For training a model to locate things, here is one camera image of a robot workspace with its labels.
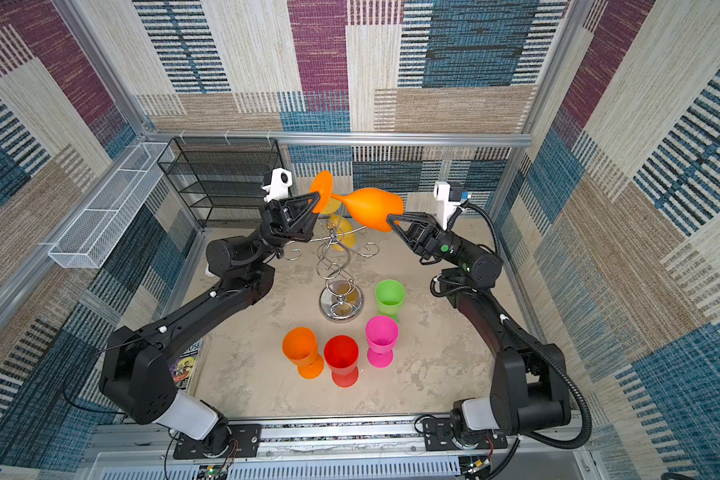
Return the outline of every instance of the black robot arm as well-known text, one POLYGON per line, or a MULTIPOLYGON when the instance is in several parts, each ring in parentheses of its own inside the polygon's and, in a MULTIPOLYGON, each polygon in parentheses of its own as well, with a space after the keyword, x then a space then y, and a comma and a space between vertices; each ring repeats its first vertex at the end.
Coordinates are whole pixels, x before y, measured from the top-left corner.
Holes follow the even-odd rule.
POLYGON ((157 422, 199 441, 196 450, 218 455, 228 446, 227 420, 220 412, 179 391, 170 363, 231 315, 263 298, 291 241, 307 242, 317 220, 319 194, 270 200, 262 224, 249 236, 214 240, 206 248, 209 271, 220 280, 175 312, 133 331, 121 327, 109 338, 99 390, 139 424, 157 422))
MULTIPOLYGON (((479 207, 469 207, 486 219, 498 248, 488 215, 479 207)), ((430 291, 434 296, 447 297, 451 305, 469 319, 495 355, 490 397, 454 404, 451 423, 457 441, 462 445, 476 444, 493 424, 507 435, 527 434, 558 448, 578 448, 585 444, 591 433, 589 410, 565 372, 562 351, 555 344, 542 344, 525 332, 490 292, 501 274, 500 257, 485 245, 473 244, 441 228, 430 214, 390 215, 387 222, 420 256, 420 263, 445 260, 455 265, 432 279, 430 291), (527 372, 538 380, 528 382, 527 372), (570 422, 569 390, 581 411, 581 433, 571 441, 562 442, 537 434, 536 430, 570 422)))

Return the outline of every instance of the black wire shelf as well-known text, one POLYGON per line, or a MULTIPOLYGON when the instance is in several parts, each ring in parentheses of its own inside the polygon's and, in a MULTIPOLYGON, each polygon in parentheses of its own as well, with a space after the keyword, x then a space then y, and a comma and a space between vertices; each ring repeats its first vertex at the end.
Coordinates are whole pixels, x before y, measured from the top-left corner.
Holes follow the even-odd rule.
POLYGON ((174 138, 168 149, 158 165, 203 228, 259 225, 262 178, 283 166, 275 140, 174 138))

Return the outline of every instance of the concrete-pattern table surface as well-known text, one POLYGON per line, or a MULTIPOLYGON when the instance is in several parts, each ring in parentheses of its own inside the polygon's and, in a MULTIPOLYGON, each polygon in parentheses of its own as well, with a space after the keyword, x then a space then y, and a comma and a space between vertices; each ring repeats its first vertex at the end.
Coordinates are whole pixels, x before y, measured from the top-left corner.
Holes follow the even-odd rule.
MULTIPOLYGON (((475 243, 491 243, 482 219, 462 217, 455 231, 475 243)), ((208 235, 212 240, 249 232, 213 229, 208 235)), ((353 255, 348 268, 365 296, 358 317, 337 324, 322 316, 318 296, 326 283, 315 272, 318 244, 300 244, 300 259, 270 263, 276 268, 275 283, 264 299, 206 336, 200 369, 192 380, 194 397, 228 416, 272 417, 441 412, 450 410, 455 400, 487 395, 494 363, 488 347, 445 298, 429 293, 432 276, 450 265, 419 265, 416 255, 394 233, 361 230, 355 248, 368 241, 379 245, 381 252, 373 258, 353 255), (379 370, 365 356, 365 323, 377 314, 374 288, 387 278, 403 284, 406 298, 399 313, 400 338, 394 361, 379 370), (354 386, 336 386, 327 367, 313 380, 298 375, 296 366, 281 350, 283 337, 298 326, 315 332, 321 355, 333 336, 355 339, 360 347, 360 375, 354 386)), ((218 280, 206 276, 206 266, 203 256, 185 302, 218 280)), ((493 292, 509 314, 524 325, 506 272, 502 272, 493 292)))

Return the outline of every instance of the spiral metal stand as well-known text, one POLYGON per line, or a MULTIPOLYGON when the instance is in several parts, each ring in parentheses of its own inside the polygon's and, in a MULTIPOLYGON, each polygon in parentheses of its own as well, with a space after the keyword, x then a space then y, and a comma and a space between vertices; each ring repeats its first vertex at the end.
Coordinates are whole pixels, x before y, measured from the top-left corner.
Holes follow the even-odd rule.
MULTIPOLYGON (((345 213, 346 209, 342 204, 335 215, 344 218, 345 213)), ((345 237, 365 229, 365 226, 345 232, 339 229, 339 225, 334 225, 329 217, 326 215, 318 218, 318 224, 326 234, 310 240, 311 242, 322 242, 317 248, 317 264, 315 265, 317 274, 326 281, 326 288, 320 294, 320 307, 321 312, 328 320, 348 322, 360 313, 363 295, 355 284, 355 277, 347 272, 347 266, 352 260, 353 254, 368 258, 378 254, 379 247, 373 242, 365 242, 358 249, 346 246, 342 242, 345 237)), ((297 260, 302 255, 299 248, 291 249, 290 253, 296 255, 286 255, 286 260, 297 260)))

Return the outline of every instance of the white wire basket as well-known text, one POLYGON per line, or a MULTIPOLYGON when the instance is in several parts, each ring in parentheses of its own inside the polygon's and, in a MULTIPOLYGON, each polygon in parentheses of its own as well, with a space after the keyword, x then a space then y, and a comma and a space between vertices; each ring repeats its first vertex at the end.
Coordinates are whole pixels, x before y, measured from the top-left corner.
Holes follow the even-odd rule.
POLYGON ((61 234, 48 256, 62 268, 101 268, 163 175, 158 158, 169 161, 173 157, 167 146, 144 142, 136 147, 61 234))

